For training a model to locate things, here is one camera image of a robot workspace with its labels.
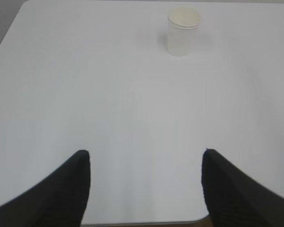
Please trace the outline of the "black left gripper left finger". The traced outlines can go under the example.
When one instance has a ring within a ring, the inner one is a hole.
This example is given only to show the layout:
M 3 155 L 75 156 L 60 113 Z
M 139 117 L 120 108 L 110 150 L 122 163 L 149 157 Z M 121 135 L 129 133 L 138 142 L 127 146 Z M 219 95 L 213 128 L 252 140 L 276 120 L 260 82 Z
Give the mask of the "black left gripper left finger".
M 0 227 L 79 227 L 90 192 L 90 156 L 75 152 L 34 187 L 0 206 Z

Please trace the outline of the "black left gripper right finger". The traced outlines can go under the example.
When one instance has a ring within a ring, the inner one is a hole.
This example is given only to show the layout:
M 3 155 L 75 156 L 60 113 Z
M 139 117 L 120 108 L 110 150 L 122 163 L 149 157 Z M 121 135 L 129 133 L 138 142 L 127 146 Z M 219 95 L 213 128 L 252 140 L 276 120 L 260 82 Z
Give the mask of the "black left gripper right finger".
M 201 183 L 214 227 L 284 227 L 284 198 L 214 149 L 203 153 Z

